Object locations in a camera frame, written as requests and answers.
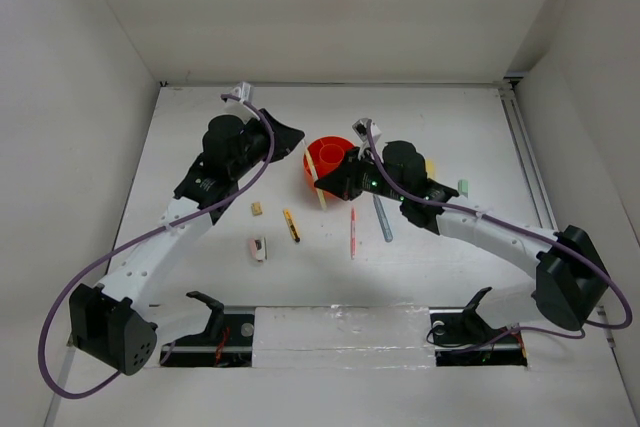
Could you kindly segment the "thin yellow highlighter pen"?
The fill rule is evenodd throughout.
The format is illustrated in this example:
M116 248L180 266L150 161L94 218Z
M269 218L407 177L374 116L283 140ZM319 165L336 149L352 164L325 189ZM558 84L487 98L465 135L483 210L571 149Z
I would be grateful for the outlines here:
M317 175L315 164L314 164L313 159L311 157L311 153L309 151L308 145L307 145L306 141L304 141L304 140L303 140L303 146L304 146L305 158L307 160L307 165L308 165L308 168L309 168L309 172L310 172L310 175L311 175L311 178L312 178L312 181L313 181L312 183L313 183L313 186L314 186L314 190L315 190L315 192L317 194L321 209L324 212L326 212L327 211L326 199L324 197L323 192L320 189L315 187L315 182L318 180L318 175Z

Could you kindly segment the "blue grey marker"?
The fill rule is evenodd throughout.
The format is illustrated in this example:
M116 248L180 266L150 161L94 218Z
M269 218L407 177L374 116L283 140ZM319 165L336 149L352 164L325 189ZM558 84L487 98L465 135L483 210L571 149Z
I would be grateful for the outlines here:
M384 211L382 201L377 195L373 195L372 198L373 198L374 209L381 227L383 238L387 243L390 243L393 241L393 233L392 233L388 218L386 216L386 213Z

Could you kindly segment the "green pastel highlighter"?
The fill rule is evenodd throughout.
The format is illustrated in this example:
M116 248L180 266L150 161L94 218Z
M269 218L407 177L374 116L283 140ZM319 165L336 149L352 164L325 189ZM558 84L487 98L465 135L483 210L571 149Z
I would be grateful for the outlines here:
M469 196L469 182L466 179L458 181L458 192L464 197Z

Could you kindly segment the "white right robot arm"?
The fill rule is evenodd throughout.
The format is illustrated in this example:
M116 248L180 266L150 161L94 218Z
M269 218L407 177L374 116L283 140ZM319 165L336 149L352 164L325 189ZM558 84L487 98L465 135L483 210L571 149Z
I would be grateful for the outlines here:
M414 226L459 240L517 267L530 283L512 289L480 289L442 321L457 337L486 340L500 330L544 319L569 332L588 324L608 289L608 274L588 234L512 224L428 176L425 159L405 141L388 143L381 155L352 148L314 183L345 201L363 193L396 200Z

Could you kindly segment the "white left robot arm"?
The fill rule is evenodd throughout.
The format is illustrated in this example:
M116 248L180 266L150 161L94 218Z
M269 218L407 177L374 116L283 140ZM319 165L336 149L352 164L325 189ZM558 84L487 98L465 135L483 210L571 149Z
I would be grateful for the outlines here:
M150 317L154 291L187 248L221 218L239 190L240 179L260 162L277 162L303 140L267 110L243 120L213 118L202 151L162 217L161 233L138 244L121 266L96 286L78 285L70 295L73 345L121 374L137 373L157 345L157 323Z

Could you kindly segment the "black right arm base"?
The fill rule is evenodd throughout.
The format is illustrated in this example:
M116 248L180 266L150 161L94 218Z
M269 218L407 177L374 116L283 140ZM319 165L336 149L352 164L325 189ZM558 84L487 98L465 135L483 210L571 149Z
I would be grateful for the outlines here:
M528 366L521 334L508 325L493 328L478 313L491 291L479 290L462 307L430 310L425 341L435 347L437 367Z

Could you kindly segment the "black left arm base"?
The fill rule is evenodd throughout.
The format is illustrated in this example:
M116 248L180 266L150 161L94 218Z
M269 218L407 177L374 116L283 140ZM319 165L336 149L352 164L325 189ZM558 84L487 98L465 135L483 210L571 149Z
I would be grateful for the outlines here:
M160 351L162 367L249 368L253 360L255 309L225 307L199 291L186 294L208 309L206 323L192 334L165 343Z

